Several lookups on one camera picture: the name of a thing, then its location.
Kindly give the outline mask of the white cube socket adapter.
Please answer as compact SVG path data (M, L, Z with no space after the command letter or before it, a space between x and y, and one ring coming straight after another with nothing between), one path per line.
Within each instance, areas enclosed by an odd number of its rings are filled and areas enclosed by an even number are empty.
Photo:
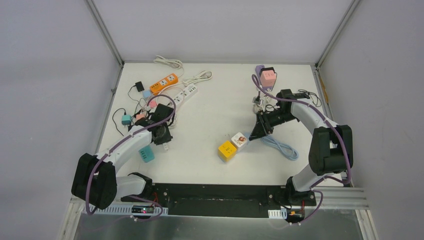
M248 144L249 139L243 133L238 132L231 137L230 142L237 150L241 150Z

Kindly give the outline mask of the salmon pink charger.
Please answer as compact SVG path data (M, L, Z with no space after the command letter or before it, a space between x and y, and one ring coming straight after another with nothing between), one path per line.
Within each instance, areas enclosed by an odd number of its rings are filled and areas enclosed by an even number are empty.
M140 120L142 120L142 119L145 119L146 118L146 115L145 114L143 114L143 113L140 113L140 114L137 114L136 116L135 116L135 121L136 122L138 122L138 121L140 121Z

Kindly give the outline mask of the teal usb charger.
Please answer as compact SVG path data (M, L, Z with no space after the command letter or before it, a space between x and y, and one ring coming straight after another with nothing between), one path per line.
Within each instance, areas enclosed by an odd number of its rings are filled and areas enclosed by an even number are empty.
M132 122L132 117L129 114L124 114L121 117L121 124L123 126L129 126Z

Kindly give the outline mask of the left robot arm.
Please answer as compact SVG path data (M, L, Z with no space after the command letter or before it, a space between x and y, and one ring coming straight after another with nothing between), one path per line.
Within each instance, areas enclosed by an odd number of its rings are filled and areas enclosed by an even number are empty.
M117 176L117 173L133 155L151 143L162 145L172 140L167 122L175 112L173 107L160 103L152 114L137 120L111 147L94 155L83 154L76 167L72 195L99 210L128 196L143 203L149 201L153 195L151 178L139 172L127 176Z

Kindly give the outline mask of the teal power strip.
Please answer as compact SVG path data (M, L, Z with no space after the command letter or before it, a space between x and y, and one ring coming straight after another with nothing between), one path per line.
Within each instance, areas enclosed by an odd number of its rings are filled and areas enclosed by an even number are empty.
M152 148L148 145L140 149L139 155L144 163L149 163L155 159L154 152Z

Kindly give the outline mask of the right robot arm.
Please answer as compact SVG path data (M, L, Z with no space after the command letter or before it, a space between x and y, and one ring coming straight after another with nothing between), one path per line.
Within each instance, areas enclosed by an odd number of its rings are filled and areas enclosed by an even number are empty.
M348 125L340 125L326 118L305 93L283 89L276 95L277 108L271 112L260 110L249 140L271 135L274 127L297 120L311 133L308 165L291 176L283 197L290 205L303 200L313 187L334 174L351 173L353 167L353 133Z

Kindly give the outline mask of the white plug adapter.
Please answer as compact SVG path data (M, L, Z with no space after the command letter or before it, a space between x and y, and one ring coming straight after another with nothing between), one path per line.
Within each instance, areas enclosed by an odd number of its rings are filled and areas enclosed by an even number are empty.
M169 147L169 142L171 142L171 139L166 139L162 141L162 146L164 148L165 151L169 151L170 147Z

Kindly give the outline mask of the yellow white cube socket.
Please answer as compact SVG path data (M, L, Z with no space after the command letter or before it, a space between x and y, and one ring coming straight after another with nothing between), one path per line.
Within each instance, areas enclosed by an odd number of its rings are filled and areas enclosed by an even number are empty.
M229 140L225 141L218 147L218 156L220 159L227 163L230 161L237 153L237 148Z

